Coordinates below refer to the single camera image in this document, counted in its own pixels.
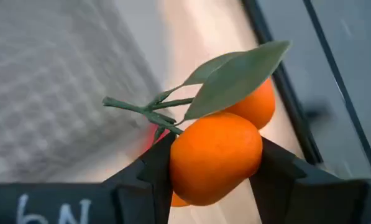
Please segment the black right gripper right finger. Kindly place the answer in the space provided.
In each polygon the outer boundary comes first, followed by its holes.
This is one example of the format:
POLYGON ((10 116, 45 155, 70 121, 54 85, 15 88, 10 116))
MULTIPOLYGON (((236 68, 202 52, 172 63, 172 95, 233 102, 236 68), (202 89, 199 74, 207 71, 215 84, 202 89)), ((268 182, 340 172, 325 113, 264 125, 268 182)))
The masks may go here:
POLYGON ((262 223, 360 222, 364 181, 340 179, 268 139, 249 181, 262 223))

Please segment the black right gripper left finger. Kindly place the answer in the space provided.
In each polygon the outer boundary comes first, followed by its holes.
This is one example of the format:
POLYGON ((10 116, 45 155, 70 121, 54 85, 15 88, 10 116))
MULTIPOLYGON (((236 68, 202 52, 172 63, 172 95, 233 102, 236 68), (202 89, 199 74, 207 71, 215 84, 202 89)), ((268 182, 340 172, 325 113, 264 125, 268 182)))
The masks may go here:
POLYGON ((113 218, 104 223, 167 224, 172 202, 170 146, 166 134, 134 162, 103 182, 111 193, 113 218))

